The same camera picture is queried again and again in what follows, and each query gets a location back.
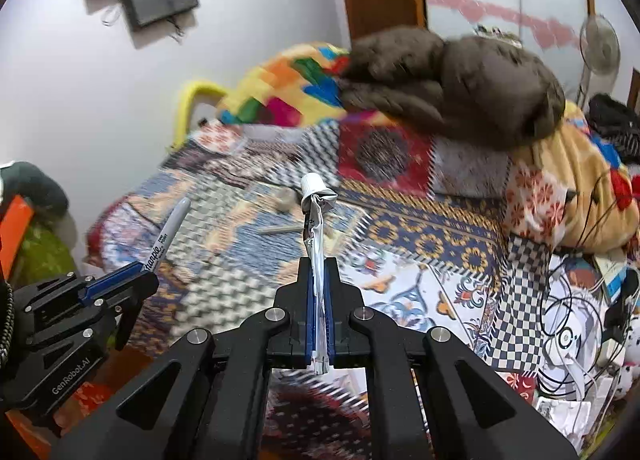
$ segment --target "orange object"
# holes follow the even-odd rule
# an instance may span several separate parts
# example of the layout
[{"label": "orange object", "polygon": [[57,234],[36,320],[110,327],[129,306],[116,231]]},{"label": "orange object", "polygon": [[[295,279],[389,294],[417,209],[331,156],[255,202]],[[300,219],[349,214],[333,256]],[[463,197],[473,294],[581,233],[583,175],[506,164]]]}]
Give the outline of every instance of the orange object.
[{"label": "orange object", "polygon": [[15,255],[20,248],[24,232],[33,217],[33,209],[16,195],[0,220],[0,265],[5,278],[9,278]]}]

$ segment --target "checkered pattern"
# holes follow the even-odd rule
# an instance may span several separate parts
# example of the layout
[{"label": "checkered pattern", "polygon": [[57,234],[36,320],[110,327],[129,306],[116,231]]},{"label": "checkered pattern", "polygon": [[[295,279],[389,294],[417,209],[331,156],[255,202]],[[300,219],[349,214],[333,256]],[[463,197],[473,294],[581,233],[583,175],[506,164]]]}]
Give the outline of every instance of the checkered pattern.
[{"label": "checkered pattern", "polygon": [[241,199],[242,189],[221,182],[210,175],[198,175],[198,185],[190,195],[191,209],[182,222],[166,257],[177,268],[179,279],[193,280],[201,256],[201,244],[217,221]]},{"label": "checkered pattern", "polygon": [[542,332],[536,308],[546,285],[550,250],[511,234],[502,274],[502,294],[486,362],[497,370],[534,372]]},{"label": "checkered pattern", "polygon": [[268,182],[287,187],[300,187],[307,173],[315,172],[328,186],[340,184],[338,178],[338,121],[330,120],[310,126],[300,143],[300,160],[276,165],[267,175]]},{"label": "checkered pattern", "polygon": [[220,257],[212,257],[188,290],[175,314],[177,325],[171,329],[174,337],[194,326],[212,333],[237,328],[247,317],[271,307],[276,292],[267,279]]}]

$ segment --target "brown blanket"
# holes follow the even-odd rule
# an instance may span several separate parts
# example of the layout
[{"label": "brown blanket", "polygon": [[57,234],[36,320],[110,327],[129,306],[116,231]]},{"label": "brown blanket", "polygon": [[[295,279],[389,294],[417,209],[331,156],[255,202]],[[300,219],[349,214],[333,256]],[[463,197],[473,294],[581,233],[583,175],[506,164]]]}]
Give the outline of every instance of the brown blanket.
[{"label": "brown blanket", "polygon": [[532,53],[479,36],[444,42],[420,28],[355,42],[338,87],[350,110],[497,149],[543,139],[564,111],[562,87]]}]

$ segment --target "yellow curved object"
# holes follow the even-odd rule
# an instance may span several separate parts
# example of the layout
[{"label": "yellow curved object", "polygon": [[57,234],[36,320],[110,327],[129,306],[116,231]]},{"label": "yellow curved object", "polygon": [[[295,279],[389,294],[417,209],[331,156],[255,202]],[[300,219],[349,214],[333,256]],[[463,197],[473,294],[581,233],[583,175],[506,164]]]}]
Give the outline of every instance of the yellow curved object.
[{"label": "yellow curved object", "polygon": [[220,100],[228,90],[212,81],[192,81],[180,93],[178,113],[175,117],[174,144],[171,151],[178,150],[186,141],[191,121],[191,107],[196,95],[209,95]]}]

